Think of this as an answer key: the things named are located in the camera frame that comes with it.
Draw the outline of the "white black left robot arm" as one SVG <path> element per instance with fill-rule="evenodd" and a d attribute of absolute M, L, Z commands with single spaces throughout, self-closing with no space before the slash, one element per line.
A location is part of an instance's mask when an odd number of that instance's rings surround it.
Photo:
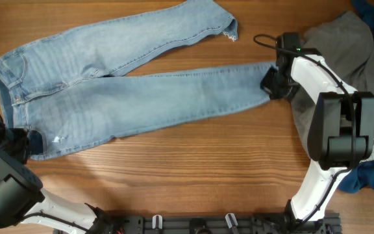
<path fill-rule="evenodd" d="M 39 224 L 54 233 L 113 233 L 112 221 L 100 208 L 46 191 L 25 166 L 28 154 L 28 132 L 7 129 L 0 115 L 0 229 Z"/>

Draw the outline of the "light blue denim jeans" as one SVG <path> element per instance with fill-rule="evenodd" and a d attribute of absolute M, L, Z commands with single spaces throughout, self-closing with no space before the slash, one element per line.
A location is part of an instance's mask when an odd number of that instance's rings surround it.
<path fill-rule="evenodd" d="M 235 17 L 213 1 L 84 25 L 0 57 L 6 126 L 29 132 L 42 161 L 127 137 L 257 107 L 270 62 L 133 76 L 131 71 L 207 36 L 238 38 Z"/>

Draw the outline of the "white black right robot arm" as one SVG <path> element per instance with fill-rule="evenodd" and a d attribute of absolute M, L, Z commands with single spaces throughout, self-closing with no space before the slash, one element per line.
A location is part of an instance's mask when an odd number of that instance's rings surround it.
<path fill-rule="evenodd" d="M 315 105 L 306 142 L 310 166 L 281 225 L 288 233 L 310 231 L 323 221 L 342 179 L 371 155 L 374 95 L 342 81 L 317 51 L 278 48 L 276 53 L 277 67 L 269 69 L 262 89 L 282 99 L 303 88 Z"/>

